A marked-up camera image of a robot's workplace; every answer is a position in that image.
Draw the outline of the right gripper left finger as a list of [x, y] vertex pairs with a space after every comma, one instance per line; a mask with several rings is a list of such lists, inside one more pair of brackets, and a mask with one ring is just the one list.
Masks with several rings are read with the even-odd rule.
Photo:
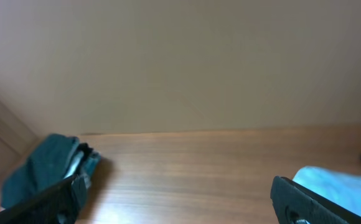
[[0, 212], [0, 224], [74, 224], [87, 201], [84, 178], [72, 175]]

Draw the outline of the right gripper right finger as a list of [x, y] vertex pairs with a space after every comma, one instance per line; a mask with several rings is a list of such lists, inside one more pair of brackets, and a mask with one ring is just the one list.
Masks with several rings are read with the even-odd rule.
[[361, 216], [286, 177], [273, 179], [270, 197], [279, 223], [361, 224]]

